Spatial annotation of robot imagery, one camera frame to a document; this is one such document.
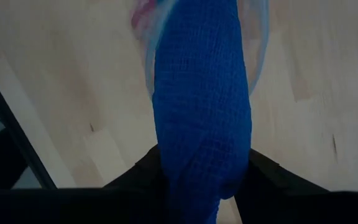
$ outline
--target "transparent plastic bag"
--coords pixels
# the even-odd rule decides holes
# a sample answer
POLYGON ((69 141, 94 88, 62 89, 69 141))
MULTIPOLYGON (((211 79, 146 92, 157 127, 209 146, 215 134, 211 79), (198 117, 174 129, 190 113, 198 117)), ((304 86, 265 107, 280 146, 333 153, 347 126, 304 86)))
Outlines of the transparent plastic bag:
MULTIPOLYGON (((179 0, 136 0, 131 19, 145 68, 150 97, 154 92, 154 56, 165 22, 179 0)), ((238 0, 242 48, 246 64, 249 93, 262 72, 269 39, 269 0, 238 0)))

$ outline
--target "wooden floor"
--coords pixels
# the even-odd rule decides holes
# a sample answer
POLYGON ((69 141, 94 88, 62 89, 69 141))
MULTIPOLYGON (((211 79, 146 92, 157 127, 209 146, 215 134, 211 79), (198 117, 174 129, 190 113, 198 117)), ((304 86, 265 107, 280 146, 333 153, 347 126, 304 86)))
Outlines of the wooden floor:
MULTIPOLYGON (((0 91, 59 187, 102 186, 156 144, 131 2, 0 0, 0 91)), ((271 1, 270 24, 252 147, 358 190, 358 1, 271 1)))

